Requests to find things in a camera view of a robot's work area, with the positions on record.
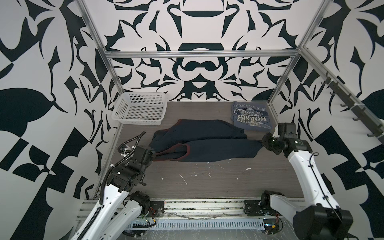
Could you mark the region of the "blue grey tank top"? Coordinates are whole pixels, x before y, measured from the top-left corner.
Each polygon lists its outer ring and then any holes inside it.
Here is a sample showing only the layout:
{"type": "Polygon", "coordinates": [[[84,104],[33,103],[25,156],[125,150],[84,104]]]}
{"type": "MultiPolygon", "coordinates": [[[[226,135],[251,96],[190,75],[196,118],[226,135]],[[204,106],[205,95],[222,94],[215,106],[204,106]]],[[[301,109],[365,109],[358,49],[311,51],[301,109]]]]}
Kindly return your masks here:
{"type": "Polygon", "coordinates": [[[233,102],[231,113],[231,119],[237,128],[257,132],[269,132],[272,129],[265,102],[233,102]]]}

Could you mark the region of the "black printed tank top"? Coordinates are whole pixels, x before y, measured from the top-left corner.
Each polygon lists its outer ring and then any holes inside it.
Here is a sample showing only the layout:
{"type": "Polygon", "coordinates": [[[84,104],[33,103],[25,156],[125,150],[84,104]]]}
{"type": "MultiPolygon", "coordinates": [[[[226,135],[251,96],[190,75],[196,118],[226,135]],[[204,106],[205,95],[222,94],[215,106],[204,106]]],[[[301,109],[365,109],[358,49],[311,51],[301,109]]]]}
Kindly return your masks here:
{"type": "Polygon", "coordinates": [[[263,148],[249,140],[244,130],[222,120],[178,120],[172,127],[154,133],[149,146],[155,162],[218,162],[254,158],[263,148]]]}

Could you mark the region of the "white plastic laundry basket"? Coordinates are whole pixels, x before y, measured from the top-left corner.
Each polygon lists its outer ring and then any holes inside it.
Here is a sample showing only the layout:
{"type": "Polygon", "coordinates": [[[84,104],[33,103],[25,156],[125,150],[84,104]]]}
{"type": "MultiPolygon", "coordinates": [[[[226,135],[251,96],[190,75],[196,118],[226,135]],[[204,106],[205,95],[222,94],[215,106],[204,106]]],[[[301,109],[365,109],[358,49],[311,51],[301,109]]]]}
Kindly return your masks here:
{"type": "Polygon", "coordinates": [[[159,126],[167,104],[168,97],[164,93],[126,92],[118,98],[112,119],[123,125],[159,126]]]}

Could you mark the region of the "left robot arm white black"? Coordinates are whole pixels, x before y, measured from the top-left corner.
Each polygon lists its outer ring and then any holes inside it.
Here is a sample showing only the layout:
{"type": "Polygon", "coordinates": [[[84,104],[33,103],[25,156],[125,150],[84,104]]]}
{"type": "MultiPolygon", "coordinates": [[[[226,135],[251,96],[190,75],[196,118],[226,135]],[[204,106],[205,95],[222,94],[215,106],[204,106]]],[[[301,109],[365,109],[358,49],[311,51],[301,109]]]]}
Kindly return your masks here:
{"type": "Polygon", "coordinates": [[[146,169],[155,155],[152,148],[137,146],[122,161],[111,165],[103,179],[98,202],[73,240],[116,240],[133,220],[148,213],[151,198],[140,191],[131,191],[143,184],[146,169]]]}

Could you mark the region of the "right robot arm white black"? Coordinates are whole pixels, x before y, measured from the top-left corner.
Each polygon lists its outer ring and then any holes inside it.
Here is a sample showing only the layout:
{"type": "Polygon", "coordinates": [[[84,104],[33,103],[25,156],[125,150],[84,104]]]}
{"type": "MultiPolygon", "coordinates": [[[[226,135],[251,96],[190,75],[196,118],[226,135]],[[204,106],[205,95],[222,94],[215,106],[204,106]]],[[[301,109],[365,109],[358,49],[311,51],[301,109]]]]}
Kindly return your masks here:
{"type": "Polygon", "coordinates": [[[318,153],[301,140],[294,123],[279,123],[262,144],[276,155],[284,154],[294,168],[304,194],[302,210],[282,193],[265,191],[260,208],[279,213],[291,222],[300,240],[344,240],[353,223],[350,211],[342,210],[326,186],[315,163],[318,153]]]}

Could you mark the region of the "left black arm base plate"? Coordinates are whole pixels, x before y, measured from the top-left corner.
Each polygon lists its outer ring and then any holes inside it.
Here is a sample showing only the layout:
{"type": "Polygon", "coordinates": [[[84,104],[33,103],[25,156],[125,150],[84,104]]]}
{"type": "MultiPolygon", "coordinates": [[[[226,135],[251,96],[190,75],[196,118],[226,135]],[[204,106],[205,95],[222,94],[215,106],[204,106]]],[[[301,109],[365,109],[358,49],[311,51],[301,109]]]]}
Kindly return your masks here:
{"type": "Polygon", "coordinates": [[[161,216],[164,213],[164,208],[164,201],[150,201],[147,217],[155,218],[161,216]]]}

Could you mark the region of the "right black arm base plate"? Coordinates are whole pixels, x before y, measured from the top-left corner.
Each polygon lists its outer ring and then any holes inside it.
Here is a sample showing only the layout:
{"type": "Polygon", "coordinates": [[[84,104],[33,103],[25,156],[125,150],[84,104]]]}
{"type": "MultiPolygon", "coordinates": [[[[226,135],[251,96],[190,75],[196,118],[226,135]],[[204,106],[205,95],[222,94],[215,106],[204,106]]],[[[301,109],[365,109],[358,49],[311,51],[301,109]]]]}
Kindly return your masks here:
{"type": "Polygon", "coordinates": [[[261,200],[245,200],[244,213],[248,217],[271,216],[271,211],[261,207],[261,200]]]}

